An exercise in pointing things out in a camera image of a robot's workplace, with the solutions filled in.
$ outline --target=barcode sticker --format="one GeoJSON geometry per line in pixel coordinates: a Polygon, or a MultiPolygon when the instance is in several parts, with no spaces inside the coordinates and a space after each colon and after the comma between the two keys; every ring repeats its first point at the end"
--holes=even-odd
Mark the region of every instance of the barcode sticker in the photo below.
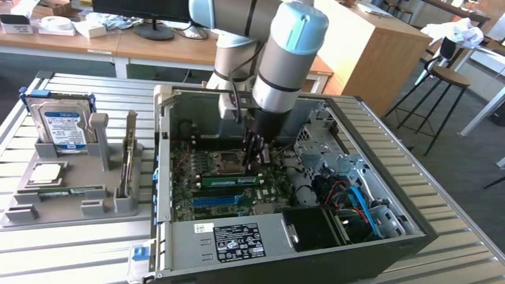
{"type": "Polygon", "coordinates": [[[210,233],[213,231],[213,223],[194,224],[195,233],[210,233]]]}
{"type": "Polygon", "coordinates": [[[90,52],[90,53],[100,53],[100,54],[107,54],[107,55],[111,54],[111,52],[109,52],[109,51],[96,50],[96,49],[88,49],[88,52],[90,52]]]}

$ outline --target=monitor stand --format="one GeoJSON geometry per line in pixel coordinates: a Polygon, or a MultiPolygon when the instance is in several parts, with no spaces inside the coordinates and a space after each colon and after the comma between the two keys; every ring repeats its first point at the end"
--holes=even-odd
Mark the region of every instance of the monitor stand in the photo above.
{"type": "Polygon", "coordinates": [[[146,40],[169,40],[173,38],[170,28],[163,25],[155,25],[154,19],[151,19],[151,24],[137,25],[134,33],[146,40]]]}

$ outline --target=wooden cabinet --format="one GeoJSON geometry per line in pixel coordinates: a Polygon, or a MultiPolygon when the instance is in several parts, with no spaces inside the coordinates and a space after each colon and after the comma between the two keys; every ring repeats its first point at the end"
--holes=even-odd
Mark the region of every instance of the wooden cabinet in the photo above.
{"type": "Polygon", "coordinates": [[[323,93],[359,96],[383,115],[431,38],[397,18],[315,0],[330,26],[318,56],[333,70],[323,93]]]}

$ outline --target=red wire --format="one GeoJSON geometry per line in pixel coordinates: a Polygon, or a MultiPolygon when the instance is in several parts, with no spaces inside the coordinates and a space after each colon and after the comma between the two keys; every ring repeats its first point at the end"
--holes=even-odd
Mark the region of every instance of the red wire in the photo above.
{"type": "Polygon", "coordinates": [[[178,162],[177,167],[174,167],[174,170],[178,169],[178,167],[181,166],[182,162],[183,162],[185,159],[187,158],[187,154],[189,154],[189,144],[187,144],[185,141],[182,141],[182,140],[175,140],[174,142],[177,142],[177,141],[178,141],[178,142],[182,142],[182,143],[186,145],[186,153],[185,153],[185,155],[183,155],[182,160],[178,162]]]}
{"type": "Polygon", "coordinates": [[[334,184],[333,184],[333,186],[331,186],[331,190],[330,190],[330,192],[329,192],[329,194],[327,194],[326,200],[323,201],[323,204],[326,204],[327,201],[330,200],[330,196],[331,196],[331,193],[333,193],[334,186],[335,186],[338,183],[343,183],[345,185],[347,185],[347,183],[343,182],[342,180],[337,180],[337,181],[334,182],[334,184]]]}

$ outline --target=hard drive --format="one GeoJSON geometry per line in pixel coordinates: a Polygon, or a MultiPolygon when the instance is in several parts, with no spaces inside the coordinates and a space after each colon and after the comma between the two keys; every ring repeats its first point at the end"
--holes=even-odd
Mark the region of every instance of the hard drive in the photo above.
{"type": "Polygon", "coordinates": [[[88,143],[97,143],[89,117],[94,110],[92,94],[33,91],[24,101],[37,128],[38,143],[53,143],[61,153],[86,151],[88,143]]]}

